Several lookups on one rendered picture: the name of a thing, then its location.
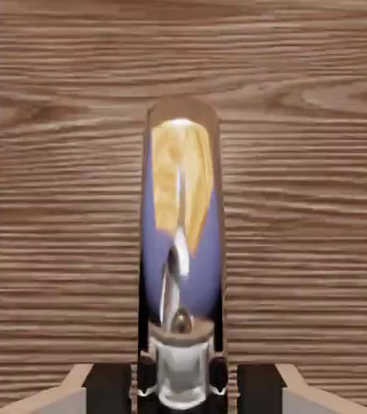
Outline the brown wood cabinet door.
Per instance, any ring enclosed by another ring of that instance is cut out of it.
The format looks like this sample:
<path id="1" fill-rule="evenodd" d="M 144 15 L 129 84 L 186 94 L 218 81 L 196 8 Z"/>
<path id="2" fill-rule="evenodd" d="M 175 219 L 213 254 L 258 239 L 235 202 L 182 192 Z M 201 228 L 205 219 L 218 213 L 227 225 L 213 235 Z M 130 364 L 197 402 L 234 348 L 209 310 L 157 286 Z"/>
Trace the brown wood cabinet door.
<path id="1" fill-rule="evenodd" d="M 367 406 L 367 0 L 0 0 L 0 405 L 137 351 L 147 109 L 221 120 L 231 365 Z"/>

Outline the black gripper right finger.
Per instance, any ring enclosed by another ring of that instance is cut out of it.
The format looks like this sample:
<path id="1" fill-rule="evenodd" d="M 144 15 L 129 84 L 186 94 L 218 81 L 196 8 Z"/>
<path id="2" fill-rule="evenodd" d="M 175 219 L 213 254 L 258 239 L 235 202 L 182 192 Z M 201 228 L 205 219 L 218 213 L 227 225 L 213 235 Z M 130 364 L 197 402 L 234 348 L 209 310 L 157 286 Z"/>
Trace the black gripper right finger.
<path id="1" fill-rule="evenodd" d="M 237 367 L 238 414 L 367 414 L 367 407 L 309 386 L 295 365 Z"/>

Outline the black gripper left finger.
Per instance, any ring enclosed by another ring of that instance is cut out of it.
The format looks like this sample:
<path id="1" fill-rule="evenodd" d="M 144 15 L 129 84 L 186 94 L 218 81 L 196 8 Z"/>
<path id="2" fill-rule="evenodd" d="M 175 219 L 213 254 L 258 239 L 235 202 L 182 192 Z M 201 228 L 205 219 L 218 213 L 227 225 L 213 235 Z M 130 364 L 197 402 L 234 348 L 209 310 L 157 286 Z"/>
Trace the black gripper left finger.
<path id="1" fill-rule="evenodd" d="M 132 414 L 131 367 L 76 364 L 61 384 L 0 408 L 0 414 Z"/>

